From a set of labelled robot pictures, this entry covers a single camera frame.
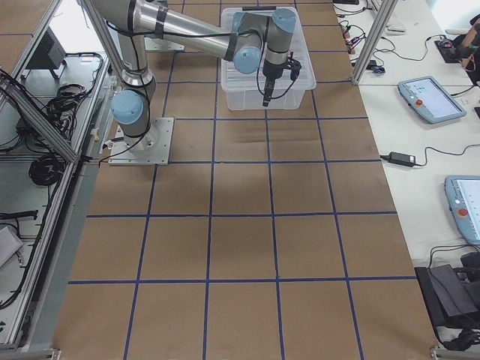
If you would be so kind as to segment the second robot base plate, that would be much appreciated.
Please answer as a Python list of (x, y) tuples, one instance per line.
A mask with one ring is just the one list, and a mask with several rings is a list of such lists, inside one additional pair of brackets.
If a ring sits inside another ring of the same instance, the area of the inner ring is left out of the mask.
[(184, 52), (185, 47), (169, 40), (156, 37), (145, 37), (145, 51), (150, 53), (174, 53)]

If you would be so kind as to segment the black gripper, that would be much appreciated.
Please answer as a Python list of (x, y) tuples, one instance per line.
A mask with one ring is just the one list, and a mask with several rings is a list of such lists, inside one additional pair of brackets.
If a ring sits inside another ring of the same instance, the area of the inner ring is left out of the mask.
[(265, 61), (263, 63), (262, 73), (265, 76), (262, 100), (263, 107), (269, 106), (272, 100), (273, 91), (275, 90), (275, 82), (283, 76), (285, 68), (286, 62), (282, 64), (273, 64), (270, 61)]

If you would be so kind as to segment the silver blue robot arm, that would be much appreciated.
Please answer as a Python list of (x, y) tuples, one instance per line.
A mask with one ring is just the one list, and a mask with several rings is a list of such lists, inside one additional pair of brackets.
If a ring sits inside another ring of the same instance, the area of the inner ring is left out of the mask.
[(259, 92), (264, 107), (274, 100), (275, 83), (284, 71), (289, 71), (295, 82), (302, 67), (290, 52), (297, 16), (286, 8), (270, 15), (237, 12), (232, 28), (226, 30), (155, 1), (93, 1), (92, 6), (118, 34), (121, 44), (122, 79), (127, 88), (114, 98), (111, 110), (131, 148), (148, 148), (157, 140), (151, 129), (149, 102), (155, 86), (145, 55), (146, 37), (172, 41), (231, 62), (242, 74), (262, 71), (265, 85)]

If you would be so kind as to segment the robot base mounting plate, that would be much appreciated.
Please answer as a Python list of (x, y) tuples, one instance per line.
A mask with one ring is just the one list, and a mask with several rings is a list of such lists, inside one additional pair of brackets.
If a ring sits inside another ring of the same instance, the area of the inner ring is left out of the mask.
[(174, 118), (154, 118), (149, 132), (134, 146), (136, 139), (114, 142), (108, 163), (113, 166), (167, 165), (174, 128)]

